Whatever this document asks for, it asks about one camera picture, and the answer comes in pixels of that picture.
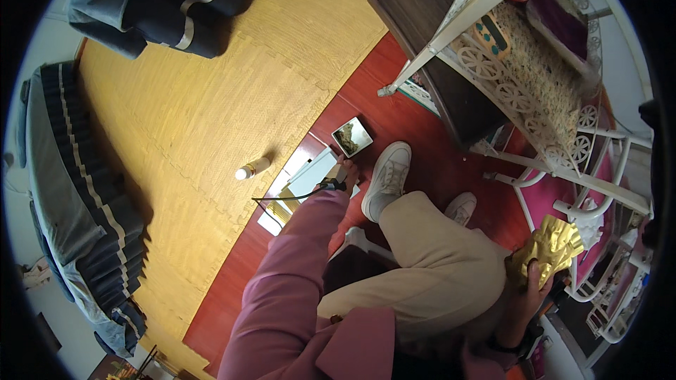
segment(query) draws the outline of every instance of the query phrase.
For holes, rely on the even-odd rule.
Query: white wall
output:
[[[10,152],[15,156],[18,111],[16,101],[21,82],[29,79],[33,71],[42,64],[68,61],[75,57],[82,36],[67,23],[59,20],[62,14],[63,0],[55,0],[46,13],[48,17],[41,19],[30,42],[12,95],[3,153]],[[14,164],[4,176],[4,183],[7,182],[19,191],[26,191],[29,188],[27,170],[18,167],[16,156]],[[43,253],[30,215],[30,199],[26,195],[8,190],[6,185],[3,196],[6,226],[10,234],[14,260],[20,265],[31,266]],[[30,290],[27,294],[35,314],[43,313],[62,344],[57,353],[58,357],[75,379],[86,379],[106,353],[94,339],[93,331],[85,316],[75,304],[65,299],[55,281]]]
[[[629,131],[643,138],[651,138],[650,127],[638,113],[638,106],[652,98],[652,89],[645,56],[633,26],[618,0],[589,0],[589,3],[591,6],[584,13],[609,7],[614,12],[599,18],[603,83],[613,114]],[[617,129],[626,131],[619,123]]]

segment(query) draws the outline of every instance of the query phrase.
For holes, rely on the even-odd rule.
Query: white bottle cap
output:
[[[234,178],[237,179],[238,181],[250,177],[251,177],[251,169],[249,169],[247,166],[237,169],[237,172],[234,173]]]

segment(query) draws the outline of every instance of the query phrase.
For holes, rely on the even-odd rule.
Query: yellow foam mat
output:
[[[215,59],[149,44],[130,61],[87,42],[84,92],[149,220],[134,294],[149,319],[143,342],[172,366],[206,365],[181,339],[256,207],[249,198],[386,31],[367,0],[254,0]],[[266,172],[234,179],[266,154]]]

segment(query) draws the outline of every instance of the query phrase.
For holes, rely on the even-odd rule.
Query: wooden floor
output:
[[[441,120],[401,93],[377,97],[376,90],[394,79],[405,62],[401,48],[392,35],[387,34],[310,129],[310,133],[337,151],[331,132],[358,116],[374,139],[372,145],[353,159],[361,171],[359,187],[362,191],[352,199],[345,220],[330,242],[330,250],[341,245],[344,233],[351,226],[365,228],[370,240],[386,244],[377,224],[369,222],[362,214],[360,204],[377,157],[388,144],[397,140],[407,141],[413,151],[407,191],[424,191],[441,209],[453,197],[471,191],[478,198],[478,206],[469,227],[481,228],[489,238],[507,249],[522,246],[530,231],[514,190],[503,183],[482,179],[486,171],[519,176],[522,167],[458,151]],[[301,147],[310,155],[317,155],[323,148],[310,135],[303,139]],[[213,376],[218,372],[232,324],[239,314],[243,288],[255,273],[272,239],[272,235],[256,222],[260,213],[260,209],[256,210],[244,228],[183,339],[186,345],[210,361],[206,371]]]

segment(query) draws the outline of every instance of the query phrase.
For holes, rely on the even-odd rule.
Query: curtain stripe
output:
[[[61,98],[61,107],[63,110],[63,118],[65,119],[65,131],[66,135],[68,135],[68,138],[70,139],[70,144],[72,145],[73,148],[73,158],[75,159],[75,164],[78,166],[78,169],[80,170],[80,176],[85,179],[87,182],[87,190],[89,192],[89,195],[94,199],[94,202],[96,203],[97,208],[100,208],[104,211],[104,214],[106,215],[106,219],[108,220],[108,223],[110,226],[115,230],[115,232],[118,234],[118,245],[119,249],[117,250],[116,254],[120,258],[120,270],[122,271],[122,278],[123,278],[123,294],[127,298],[131,296],[129,291],[127,290],[127,287],[129,286],[128,280],[129,277],[127,276],[127,268],[124,265],[126,262],[126,256],[124,255],[123,248],[124,248],[124,237],[126,237],[126,233],[124,232],[123,227],[115,220],[115,216],[113,215],[113,212],[110,210],[110,207],[108,204],[103,204],[101,201],[100,195],[98,195],[97,191],[94,190],[94,184],[91,181],[91,176],[87,174],[87,167],[85,166],[84,163],[82,163],[82,160],[80,159],[80,145],[78,144],[77,140],[75,139],[75,135],[73,135],[73,126],[70,123],[70,115],[68,114],[68,104],[65,101],[65,89],[63,88],[63,64],[59,64],[59,93],[60,93],[60,98]]]
[[[190,46],[190,43],[193,42],[193,36],[195,35],[195,24],[193,20],[188,16],[188,9],[195,3],[209,3],[213,0],[184,0],[181,4],[181,12],[185,15],[185,29],[183,30],[183,37],[181,41],[175,46],[177,49],[185,50]]]

